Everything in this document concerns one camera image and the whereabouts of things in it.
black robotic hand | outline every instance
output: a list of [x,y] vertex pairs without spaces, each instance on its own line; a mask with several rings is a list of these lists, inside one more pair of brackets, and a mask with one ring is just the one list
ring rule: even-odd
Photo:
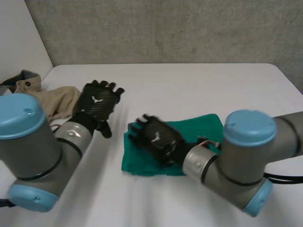
[[96,122],[96,129],[105,138],[112,136],[107,119],[124,92],[122,88],[118,88],[114,92],[115,86],[115,83],[108,84],[104,80],[101,83],[94,80],[92,83],[86,84],[73,109],[74,115],[85,114],[91,117]]
[[145,122],[139,118],[136,120],[138,127],[130,125],[132,134],[129,134],[129,139],[138,147],[146,148],[162,164],[171,165],[178,159],[179,155],[176,153],[179,153],[179,148],[186,144],[184,138],[177,130],[157,117],[144,114],[143,118]]

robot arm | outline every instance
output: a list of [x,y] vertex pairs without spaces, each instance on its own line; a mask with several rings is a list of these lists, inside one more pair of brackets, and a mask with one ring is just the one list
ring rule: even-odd
[[122,88],[115,83],[87,84],[79,97],[73,117],[55,134],[39,103],[29,95],[0,97],[0,158],[17,180],[8,192],[9,201],[28,210],[52,209],[82,156],[94,130],[111,137],[107,119],[119,102]]
[[[137,120],[140,129],[132,127],[136,135],[130,138],[137,145],[165,165],[175,161],[186,175],[253,217],[272,189],[263,176],[266,164],[303,154],[303,112],[275,118],[259,111],[233,112],[224,126],[220,156],[202,146],[207,141],[188,144],[157,118],[145,119]],[[159,139],[154,141],[156,133]]]

gray concrete wall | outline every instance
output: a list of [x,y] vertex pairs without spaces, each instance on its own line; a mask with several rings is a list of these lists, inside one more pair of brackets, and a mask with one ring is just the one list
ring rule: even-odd
[[302,0],[25,0],[53,65],[266,62],[303,92]]

white tabletop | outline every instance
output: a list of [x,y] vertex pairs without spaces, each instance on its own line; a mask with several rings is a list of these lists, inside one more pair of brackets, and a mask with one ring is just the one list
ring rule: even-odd
[[[51,70],[44,89],[92,80],[116,82],[125,93],[110,115],[111,139],[93,142],[56,206],[48,213],[19,209],[28,227],[301,227],[303,185],[274,185],[251,218],[186,176],[139,177],[121,172],[123,133],[143,113],[165,121],[238,109],[272,116],[303,111],[303,96],[270,64],[65,65]],[[303,158],[270,164],[267,172],[303,175]]]

green towel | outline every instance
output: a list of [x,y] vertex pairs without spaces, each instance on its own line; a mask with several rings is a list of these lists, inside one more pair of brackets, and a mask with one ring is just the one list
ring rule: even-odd
[[[223,126],[216,114],[178,121],[167,122],[168,125],[178,130],[189,143],[197,142],[197,138],[205,136],[209,140],[222,142]],[[124,133],[124,156],[122,160],[122,171],[133,175],[154,176],[154,175],[183,175],[182,168],[177,164],[164,167],[157,162],[145,149],[138,149],[128,138],[129,131]],[[212,151],[220,154],[215,147]]]

